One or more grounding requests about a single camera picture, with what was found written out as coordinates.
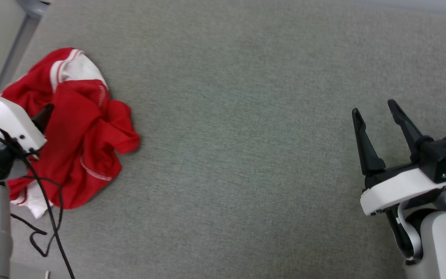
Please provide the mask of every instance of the white trim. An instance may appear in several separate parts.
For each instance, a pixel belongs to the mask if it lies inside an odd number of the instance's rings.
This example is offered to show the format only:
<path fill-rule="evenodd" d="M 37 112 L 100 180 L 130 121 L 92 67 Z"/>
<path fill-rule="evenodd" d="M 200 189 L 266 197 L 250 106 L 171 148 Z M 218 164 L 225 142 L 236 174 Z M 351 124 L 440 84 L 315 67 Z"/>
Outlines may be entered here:
<path fill-rule="evenodd" d="M 84 163 L 84 156 L 83 156 L 83 155 L 80 157 L 80 164 L 82 165 L 82 167 L 85 169 L 85 171 L 86 171 L 89 175 L 91 175 L 91 176 L 93 176 L 93 177 L 95 177 L 95 178 L 97 178 L 97 179 L 104 180 L 104 181 L 111 181 L 112 177 L 108 177 L 108 176 L 100 175 L 99 173 L 96 173 L 95 171 L 93 171 L 93 170 L 91 170 L 90 168 L 88 168 L 87 166 L 85 166 L 85 163 Z"/>
<path fill-rule="evenodd" d="M 41 187 L 39 187 L 37 180 L 32 180 L 26 188 L 22 189 L 20 197 L 11 201 L 11 203 L 29 208 L 35 219 L 39 219 L 48 211 L 48 206 L 46 205 L 44 195 L 42 194 Z"/>
<path fill-rule="evenodd" d="M 104 86 L 99 85 L 99 89 L 101 89 L 101 96 L 99 97 L 99 107 L 103 105 L 104 98 L 106 97 L 106 90 L 104 89 Z"/>
<path fill-rule="evenodd" d="M 56 87 L 58 87 L 58 69 L 60 69 L 60 66 L 67 61 L 71 61 L 73 57 L 76 55 L 76 53 L 79 52 L 79 50 L 74 49 L 70 51 L 69 56 L 65 60 L 58 60 L 53 63 L 51 66 L 51 71 L 49 72 L 49 77 L 51 80 L 51 87 L 53 87 L 53 93 L 56 91 Z"/>
<path fill-rule="evenodd" d="M 56 91 L 58 84 L 64 81 L 89 81 L 98 79 L 108 88 L 103 75 L 96 65 L 84 55 L 83 51 L 77 49 L 72 50 L 67 59 L 58 60 L 53 63 L 50 78 L 53 92 Z"/>

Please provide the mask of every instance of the black mount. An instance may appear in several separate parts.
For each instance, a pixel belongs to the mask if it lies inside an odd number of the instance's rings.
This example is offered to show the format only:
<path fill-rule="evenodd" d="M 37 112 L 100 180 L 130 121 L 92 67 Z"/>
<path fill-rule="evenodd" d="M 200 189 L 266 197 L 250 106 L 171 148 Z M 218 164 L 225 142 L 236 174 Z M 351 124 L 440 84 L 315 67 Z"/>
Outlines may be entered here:
<path fill-rule="evenodd" d="M 354 132 L 359 152 L 361 171 L 365 175 L 365 189 L 389 180 L 396 175 L 415 168 L 421 169 L 433 182 L 445 182 L 446 174 L 446 137 L 434 141 L 430 136 L 423 136 L 416 125 L 404 113 L 394 100 L 388 101 L 388 107 L 393 116 L 393 120 L 400 126 L 405 137 L 405 141 L 410 150 L 410 162 L 404 165 L 385 169 L 384 161 L 379 158 L 366 134 L 366 123 L 357 108 L 352 110 L 352 120 L 354 122 Z M 414 208 L 426 205 L 436 200 L 442 190 L 436 189 L 426 194 L 411 198 L 406 208 Z M 412 253 L 413 247 L 410 239 L 402 225 L 396 221 L 398 205 L 386 208 L 386 214 L 390 223 L 398 247 Z"/>

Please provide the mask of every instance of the black cable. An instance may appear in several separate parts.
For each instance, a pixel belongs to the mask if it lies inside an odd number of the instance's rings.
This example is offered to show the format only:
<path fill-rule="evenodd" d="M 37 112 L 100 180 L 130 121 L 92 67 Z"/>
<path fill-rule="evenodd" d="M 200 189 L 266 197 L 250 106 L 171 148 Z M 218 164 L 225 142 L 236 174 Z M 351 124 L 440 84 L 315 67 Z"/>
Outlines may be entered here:
<path fill-rule="evenodd" d="M 32 230 L 36 231 L 39 234 L 42 234 L 42 235 L 47 235 L 48 234 L 47 232 L 45 232 L 45 231 L 43 231 L 41 229 L 36 228 L 32 224 L 30 224 L 27 220 L 23 219 L 22 217 L 20 217 L 18 215 L 15 215 L 15 214 L 11 213 L 10 216 L 15 218 L 15 219 L 17 219 L 17 220 L 19 220 L 19 221 L 21 221 L 23 224 L 26 224 L 27 226 L 29 226 L 29 228 L 31 228 Z"/>
<path fill-rule="evenodd" d="M 23 153 L 23 151 L 18 150 L 15 146 L 13 146 L 10 142 L 4 140 L 0 137 L 0 142 L 7 146 L 7 148 L 10 148 L 12 152 L 14 152 L 20 160 L 22 160 L 23 163 L 27 166 L 27 168 L 30 170 L 32 175 L 34 175 L 35 180 L 37 181 L 37 184 L 39 184 L 39 187 L 41 188 L 42 195 L 44 196 L 44 200 L 46 201 L 46 206 L 48 208 L 49 218 L 51 220 L 51 226 L 53 227 L 53 233 L 56 237 L 56 243 L 58 244 L 58 248 L 60 249 L 60 253 L 62 254 L 63 260 L 65 262 L 65 265 L 67 266 L 67 270 L 70 274 L 71 279 L 75 279 L 75 276 L 73 275 L 73 271 L 71 269 L 69 260 L 67 258 L 67 255 L 65 254 L 65 251 L 62 246 L 62 242 L 60 240 L 60 236 L 58 235 L 58 230 L 55 223 L 55 218 L 53 216 L 53 211 L 51 210 L 51 205 L 49 204 L 48 195 L 46 194 L 46 191 L 44 191 L 44 186 L 42 185 L 42 180 L 37 174 L 34 167 L 32 167 L 32 164 L 27 160 L 26 155 Z"/>
<path fill-rule="evenodd" d="M 33 176 L 27 176 L 27 175 L 26 175 L 26 176 L 22 176 L 22 178 L 35 179 L 35 177 L 33 177 Z M 61 206 L 60 206 L 60 213 L 58 214 L 58 226 L 56 226 L 57 231 L 59 231 L 59 230 L 60 230 L 60 226 L 62 225 L 62 219 L 63 219 L 63 195 L 62 195 L 62 189 L 63 189 L 63 187 L 62 187 L 62 185 L 60 185 L 59 183 L 54 182 L 53 180 L 51 180 L 51 179 L 49 179 L 49 178 L 44 178 L 44 177 L 39 177 L 39 178 L 40 178 L 41 180 L 48 181 L 48 182 L 50 182 L 50 183 L 56 185 L 56 186 L 60 189 L 60 192 L 58 193 L 58 198 L 60 199 L 60 205 L 61 205 Z M 34 232 L 31 233 L 31 234 L 30 234 L 30 237 L 29 237 L 29 239 L 30 239 L 30 244 L 32 244 L 32 246 L 34 246 L 34 248 L 37 250 L 37 252 L 39 252 L 39 254 L 41 254 L 41 256 L 43 256 L 43 257 L 47 257 L 47 256 L 49 255 L 49 250 L 51 249 L 51 243 L 53 242 L 53 239 L 55 238 L 55 234 L 53 234 L 53 235 L 51 236 L 51 239 L 50 239 L 49 242 L 48 242 L 48 247 L 47 247 L 47 249 L 46 249 L 46 252 L 43 252 L 42 249 L 41 249 L 41 247 L 39 247 L 39 246 L 37 245 L 37 243 L 35 242 L 35 240 L 34 240 L 34 235 L 36 235 L 36 234 L 42 234 L 42 233 L 40 233 L 40 232 L 34 230 Z"/>

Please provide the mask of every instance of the gray carpet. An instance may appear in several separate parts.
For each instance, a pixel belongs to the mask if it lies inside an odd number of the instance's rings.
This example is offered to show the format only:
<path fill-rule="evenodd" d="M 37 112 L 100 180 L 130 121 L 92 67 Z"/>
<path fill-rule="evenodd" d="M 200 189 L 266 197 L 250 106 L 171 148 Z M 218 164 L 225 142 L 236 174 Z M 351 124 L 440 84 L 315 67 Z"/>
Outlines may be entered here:
<path fill-rule="evenodd" d="M 116 180 L 65 212 L 77 278 L 402 276 L 386 218 L 359 204 L 350 113 L 389 166 L 409 151 L 388 99 L 446 136 L 446 15 L 335 0 L 56 0 L 18 74 L 69 46 L 143 136 Z M 55 244 L 41 258 L 30 230 L 12 229 L 14 261 L 66 272 Z"/>

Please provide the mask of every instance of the white stripe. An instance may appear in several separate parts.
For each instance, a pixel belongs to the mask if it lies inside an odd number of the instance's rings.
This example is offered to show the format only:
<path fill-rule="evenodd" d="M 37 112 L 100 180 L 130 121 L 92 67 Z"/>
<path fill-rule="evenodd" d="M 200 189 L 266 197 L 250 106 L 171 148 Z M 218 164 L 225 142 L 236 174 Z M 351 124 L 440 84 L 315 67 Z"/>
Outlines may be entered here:
<path fill-rule="evenodd" d="M 106 97 L 106 90 L 102 85 L 99 85 L 99 88 L 101 89 L 101 96 L 99 97 L 99 107 L 101 107 L 103 105 L 104 98 Z"/>
<path fill-rule="evenodd" d="M 56 91 L 56 87 L 58 87 L 58 83 L 60 83 L 60 81 L 58 80 L 58 76 L 59 76 L 58 69 L 60 68 L 60 65 L 64 64 L 67 61 L 71 61 L 73 59 L 73 57 L 75 56 L 75 54 L 79 51 L 80 50 L 78 50 L 78 49 L 73 49 L 72 51 L 70 51 L 70 54 L 67 57 L 67 59 L 58 60 L 58 61 L 54 62 L 53 65 L 51 66 L 51 71 L 49 73 L 49 77 L 51 79 L 51 87 L 53 87 L 53 92 Z"/>
<path fill-rule="evenodd" d="M 85 169 L 85 171 L 89 175 L 91 175 L 91 176 L 93 176 L 93 177 L 95 177 L 97 179 L 104 180 L 104 181 L 111 181 L 111 177 L 100 175 L 99 173 L 96 173 L 93 170 L 91 170 L 90 168 L 88 168 L 87 166 L 85 166 L 85 164 L 84 164 L 84 156 L 83 155 L 82 155 L 82 157 L 80 157 L 80 164 L 82 165 L 82 167 Z"/>

